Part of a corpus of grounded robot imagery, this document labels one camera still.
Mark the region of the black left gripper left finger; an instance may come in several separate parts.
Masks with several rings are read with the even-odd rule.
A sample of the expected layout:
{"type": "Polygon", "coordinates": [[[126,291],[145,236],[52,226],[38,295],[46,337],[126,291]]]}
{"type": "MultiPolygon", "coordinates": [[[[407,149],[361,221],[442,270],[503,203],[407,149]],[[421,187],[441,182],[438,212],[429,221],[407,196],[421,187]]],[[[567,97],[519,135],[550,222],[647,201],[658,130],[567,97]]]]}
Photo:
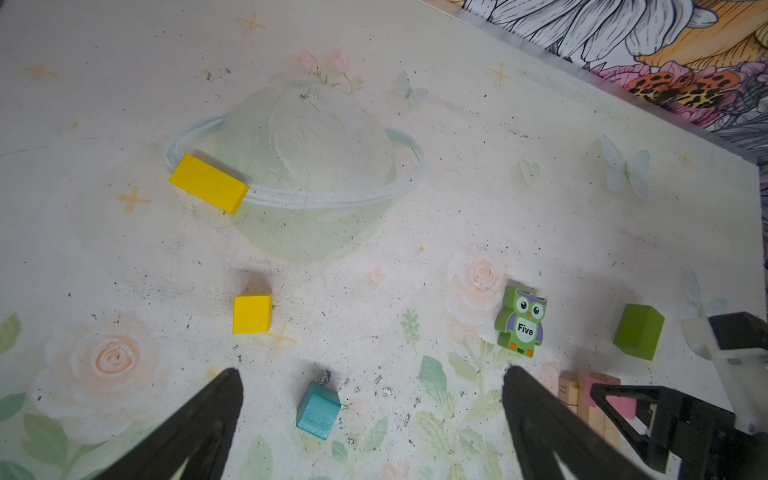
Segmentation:
{"type": "Polygon", "coordinates": [[[220,479],[243,404],[240,373],[227,368],[100,479],[220,479]]]}

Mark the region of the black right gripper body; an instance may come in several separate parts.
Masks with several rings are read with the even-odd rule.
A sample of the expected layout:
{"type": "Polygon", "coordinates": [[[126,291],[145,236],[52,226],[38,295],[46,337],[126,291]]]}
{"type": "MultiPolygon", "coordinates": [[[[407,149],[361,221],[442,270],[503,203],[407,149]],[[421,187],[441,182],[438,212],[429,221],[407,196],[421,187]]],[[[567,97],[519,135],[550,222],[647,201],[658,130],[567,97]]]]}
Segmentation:
{"type": "Polygon", "coordinates": [[[658,452],[681,460],[680,479],[765,479],[767,434],[745,433],[735,414],[670,388],[662,388],[650,438],[658,452]]]}

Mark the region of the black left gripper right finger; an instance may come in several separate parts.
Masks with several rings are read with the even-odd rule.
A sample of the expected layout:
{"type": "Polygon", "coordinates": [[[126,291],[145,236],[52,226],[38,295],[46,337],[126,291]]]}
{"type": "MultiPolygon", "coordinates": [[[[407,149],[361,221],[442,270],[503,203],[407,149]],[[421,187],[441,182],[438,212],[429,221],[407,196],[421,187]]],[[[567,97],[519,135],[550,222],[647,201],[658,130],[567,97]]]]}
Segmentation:
{"type": "Polygon", "coordinates": [[[624,457],[520,366],[503,378],[502,404],[525,479],[646,479],[624,457]]]}

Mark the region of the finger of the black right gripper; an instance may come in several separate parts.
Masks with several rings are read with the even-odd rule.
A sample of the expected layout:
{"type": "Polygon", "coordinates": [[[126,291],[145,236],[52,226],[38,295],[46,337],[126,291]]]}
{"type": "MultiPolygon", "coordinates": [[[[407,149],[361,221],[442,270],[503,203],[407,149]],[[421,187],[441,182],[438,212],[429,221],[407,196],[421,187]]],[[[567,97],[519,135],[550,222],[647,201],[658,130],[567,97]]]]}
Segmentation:
{"type": "Polygon", "coordinates": [[[606,414],[639,458],[649,468],[662,472],[663,450],[654,444],[648,435],[641,435],[632,427],[628,422],[630,414],[625,413],[626,401],[635,401],[633,414],[637,415],[639,406],[656,405],[659,395],[660,390],[656,387],[638,385],[594,384],[590,391],[591,399],[606,414]]]}

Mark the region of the natural wood block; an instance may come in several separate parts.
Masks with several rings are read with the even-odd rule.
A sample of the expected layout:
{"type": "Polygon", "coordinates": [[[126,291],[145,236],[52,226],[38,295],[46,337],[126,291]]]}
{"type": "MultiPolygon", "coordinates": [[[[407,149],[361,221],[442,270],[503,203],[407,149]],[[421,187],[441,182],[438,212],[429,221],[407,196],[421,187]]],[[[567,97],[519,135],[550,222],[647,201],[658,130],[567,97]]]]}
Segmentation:
{"type": "Polygon", "coordinates": [[[601,436],[616,450],[619,450],[621,445],[620,432],[590,397],[590,391],[594,384],[620,385],[621,380],[593,370],[580,369],[578,371],[577,415],[596,434],[601,436]]]}
{"type": "Polygon", "coordinates": [[[578,374],[572,371],[562,372],[558,383],[558,399],[574,414],[578,414],[579,382],[578,374]]]}

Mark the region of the yellow long wood block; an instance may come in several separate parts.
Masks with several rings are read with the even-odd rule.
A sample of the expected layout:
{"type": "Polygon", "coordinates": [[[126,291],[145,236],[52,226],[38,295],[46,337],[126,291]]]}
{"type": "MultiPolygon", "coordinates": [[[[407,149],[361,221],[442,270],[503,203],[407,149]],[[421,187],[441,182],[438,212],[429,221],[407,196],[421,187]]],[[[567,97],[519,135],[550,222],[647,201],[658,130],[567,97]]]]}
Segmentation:
{"type": "Polygon", "coordinates": [[[170,183],[231,215],[237,213],[249,191],[244,182],[189,154],[182,158],[170,183]]]}

